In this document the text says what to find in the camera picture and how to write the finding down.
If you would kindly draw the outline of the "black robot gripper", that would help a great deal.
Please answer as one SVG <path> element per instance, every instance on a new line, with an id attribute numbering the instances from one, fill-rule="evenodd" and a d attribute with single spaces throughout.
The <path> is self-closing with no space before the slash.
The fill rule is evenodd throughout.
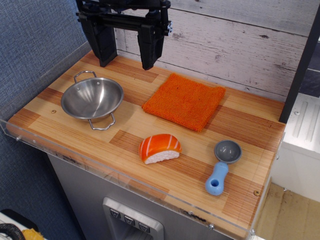
<path id="1" fill-rule="evenodd" d="M 101 67 L 118 54 L 114 28 L 137 31 L 142 68 L 162 56 L 164 36 L 172 33 L 168 0 L 77 0 L 76 13 Z"/>

